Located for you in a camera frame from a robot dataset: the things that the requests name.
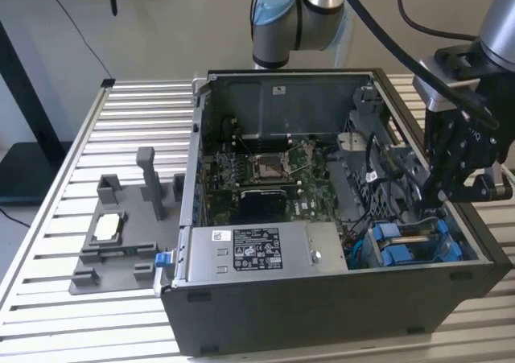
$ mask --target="motherboard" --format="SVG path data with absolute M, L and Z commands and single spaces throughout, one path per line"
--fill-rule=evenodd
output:
M 300 138 L 289 139 L 284 148 L 263 152 L 241 140 L 204 157 L 208 225 L 340 220 L 326 147 Z

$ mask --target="aluminum extrusion table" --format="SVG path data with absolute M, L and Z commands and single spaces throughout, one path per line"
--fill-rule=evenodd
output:
M 390 79 L 423 127 L 424 104 L 411 86 L 411 76 Z M 134 160 L 144 144 L 156 149 L 161 180 L 185 171 L 191 100 L 189 81 L 117 81 L 112 89 L 100 91 L 0 286 L 0 361 L 190 361 L 180 356 L 163 305 L 152 290 L 71 296 L 68 286 L 97 204 L 100 175 L 117 173 L 123 184 L 142 183 Z M 476 207 L 515 262 L 515 199 Z M 515 361 L 515 272 L 484 299 L 462 303 L 429 336 L 207 361 Z

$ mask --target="open computer chassis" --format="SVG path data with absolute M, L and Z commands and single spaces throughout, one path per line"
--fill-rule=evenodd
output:
M 193 123 L 157 274 L 184 354 L 432 332 L 511 268 L 470 204 L 415 208 L 423 134 L 381 70 L 210 72 Z

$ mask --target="power supply label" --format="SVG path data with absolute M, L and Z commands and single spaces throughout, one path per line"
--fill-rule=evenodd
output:
M 278 228 L 233 230 L 234 269 L 282 269 L 281 241 Z

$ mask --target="sticker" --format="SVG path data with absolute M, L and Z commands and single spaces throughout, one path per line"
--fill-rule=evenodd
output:
M 235 270 L 282 269 L 278 228 L 235 229 L 233 236 Z
M 367 172 L 365 175 L 365 180 L 367 181 L 367 184 L 369 184 L 370 182 L 373 182 L 376 179 L 377 179 L 377 173 L 375 171 Z
M 272 87 L 273 95 L 284 95 L 286 94 L 286 87 L 284 85 L 278 85 L 276 87 Z
M 213 230 L 212 231 L 213 241 L 231 241 L 230 230 Z

